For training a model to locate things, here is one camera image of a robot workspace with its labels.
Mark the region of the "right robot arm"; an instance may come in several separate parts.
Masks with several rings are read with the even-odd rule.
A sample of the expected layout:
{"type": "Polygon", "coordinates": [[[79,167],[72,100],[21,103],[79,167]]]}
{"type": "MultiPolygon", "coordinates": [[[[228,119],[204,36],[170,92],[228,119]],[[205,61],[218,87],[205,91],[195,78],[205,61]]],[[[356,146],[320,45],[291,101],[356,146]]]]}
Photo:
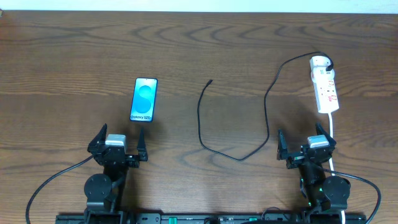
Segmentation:
{"type": "Polygon", "coordinates": [[[351,184],[337,175],[326,176],[322,164],[332,158],[336,141],[317,123],[317,134],[307,138],[300,151],[289,152],[282,130],[278,130],[277,159],[285,160],[288,169],[298,169],[300,188],[308,199],[309,209],[303,218],[309,223],[312,215],[336,214],[348,207],[351,184]]]}

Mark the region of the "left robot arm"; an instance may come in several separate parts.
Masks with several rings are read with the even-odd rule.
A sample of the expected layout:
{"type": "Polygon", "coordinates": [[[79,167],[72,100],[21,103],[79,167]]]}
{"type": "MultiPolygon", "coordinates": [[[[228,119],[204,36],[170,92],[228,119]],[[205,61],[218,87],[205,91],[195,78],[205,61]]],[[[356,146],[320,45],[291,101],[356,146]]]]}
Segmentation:
{"type": "Polygon", "coordinates": [[[103,167],[103,172],[92,175],[85,183],[84,222],[134,223],[134,216],[122,210],[121,199],[128,170],[148,161],[144,130],[139,133],[136,155],[126,152],[125,135],[106,133],[107,125],[104,124],[88,145],[88,152],[103,167]]]}

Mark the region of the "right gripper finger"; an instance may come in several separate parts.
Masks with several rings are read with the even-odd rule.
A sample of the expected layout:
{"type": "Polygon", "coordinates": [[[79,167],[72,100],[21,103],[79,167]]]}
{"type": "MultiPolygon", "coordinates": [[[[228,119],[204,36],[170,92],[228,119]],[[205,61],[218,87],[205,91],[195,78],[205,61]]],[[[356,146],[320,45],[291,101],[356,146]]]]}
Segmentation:
{"type": "Polygon", "coordinates": [[[328,132],[326,132],[320,123],[315,124],[315,129],[318,135],[324,135],[330,146],[335,146],[336,141],[330,136],[328,132]]]}
{"type": "Polygon", "coordinates": [[[277,159],[288,158],[287,143],[285,141],[284,134],[281,129],[278,130],[278,148],[277,148],[277,159]]]}

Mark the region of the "blue Galaxy smartphone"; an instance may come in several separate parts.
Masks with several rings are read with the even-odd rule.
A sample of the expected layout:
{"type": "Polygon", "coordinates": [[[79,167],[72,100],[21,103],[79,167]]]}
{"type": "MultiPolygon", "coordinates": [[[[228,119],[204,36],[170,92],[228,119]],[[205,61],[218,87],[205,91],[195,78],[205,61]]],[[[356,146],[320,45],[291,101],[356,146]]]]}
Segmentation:
{"type": "Polygon", "coordinates": [[[135,122],[152,122],[154,117],[158,79],[137,78],[129,118],[135,122]]]}

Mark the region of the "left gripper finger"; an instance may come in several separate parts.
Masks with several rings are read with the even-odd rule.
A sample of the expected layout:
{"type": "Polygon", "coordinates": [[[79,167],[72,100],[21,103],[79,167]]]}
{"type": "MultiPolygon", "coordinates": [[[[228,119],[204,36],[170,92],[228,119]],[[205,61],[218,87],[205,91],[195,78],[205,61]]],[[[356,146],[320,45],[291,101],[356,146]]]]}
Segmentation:
{"type": "Polygon", "coordinates": [[[137,151],[139,152],[139,155],[147,154],[145,137],[144,137],[144,128],[141,128],[140,133],[139,133],[139,139],[137,142],[137,151]]]}
{"type": "Polygon", "coordinates": [[[105,142],[107,133],[107,124],[105,123],[100,129],[99,133],[90,141],[88,148],[97,147],[99,144],[105,142]]]}

